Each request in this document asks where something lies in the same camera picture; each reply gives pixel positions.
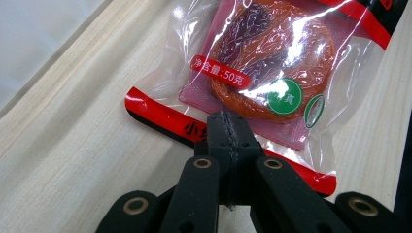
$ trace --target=green sticker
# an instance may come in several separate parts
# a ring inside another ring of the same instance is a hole
[[[318,122],[325,107],[325,97],[323,94],[313,97],[305,108],[305,126],[306,128],[312,128]]]
[[[274,113],[289,115],[296,112],[302,103],[302,88],[292,79],[279,79],[270,85],[270,92],[266,98],[270,110]]]

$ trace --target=plastic bag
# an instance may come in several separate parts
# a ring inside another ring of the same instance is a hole
[[[190,146],[206,138],[207,115],[234,111],[268,155],[330,195],[333,134],[367,92],[405,5],[176,0],[162,63],[125,106]]]

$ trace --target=wood grain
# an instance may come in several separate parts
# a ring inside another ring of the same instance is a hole
[[[192,150],[123,105],[160,61],[169,2],[113,1],[0,119],[0,232],[93,232],[124,193],[176,183]],[[365,100],[333,141],[336,193],[359,191],[389,208],[412,107],[411,18],[409,4]],[[221,232],[253,232],[248,215],[221,209]]]

